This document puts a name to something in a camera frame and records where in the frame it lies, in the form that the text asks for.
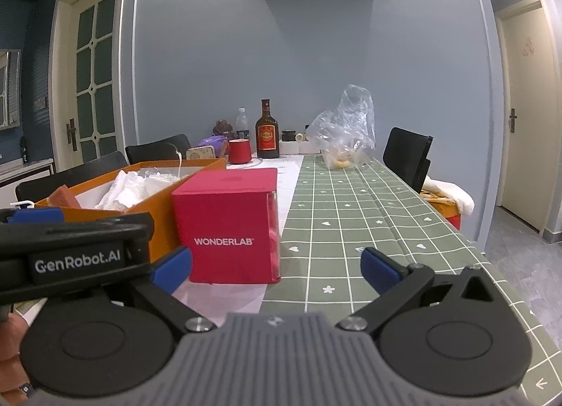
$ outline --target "white cloth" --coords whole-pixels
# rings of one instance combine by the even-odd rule
[[[422,190],[428,192],[439,192],[455,201],[459,212],[463,216],[469,216],[474,211],[474,200],[462,188],[450,182],[436,181],[429,176],[425,177]]]
[[[121,170],[111,184],[111,188],[99,204],[95,206],[95,209],[124,211],[161,191],[178,179],[177,176],[160,173],[149,174],[144,178],[136,171],[125,173]]]

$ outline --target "red box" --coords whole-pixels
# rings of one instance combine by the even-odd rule
[[[198,173],[172,193],[191,282],[279,282],[276,192],[277,169],[260,168]]]

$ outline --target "white container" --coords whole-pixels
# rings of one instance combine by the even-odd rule
[[[299,154],[319,154],[320,150],[314,146],[310,141],[301,141],[299,145]]]
[[[296,156],[299,154],[299,143],[296,141],[280,141],[279,153],[283,156]]]

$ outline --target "mirror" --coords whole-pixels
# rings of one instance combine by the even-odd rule
[[[0,130],[20,125],[21,51],[0,49]]]

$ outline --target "red mug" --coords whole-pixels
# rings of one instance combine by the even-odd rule
[[[228,161],[233,165],[242,165],[252,160],[249,139],[231,139],[228,142]]]

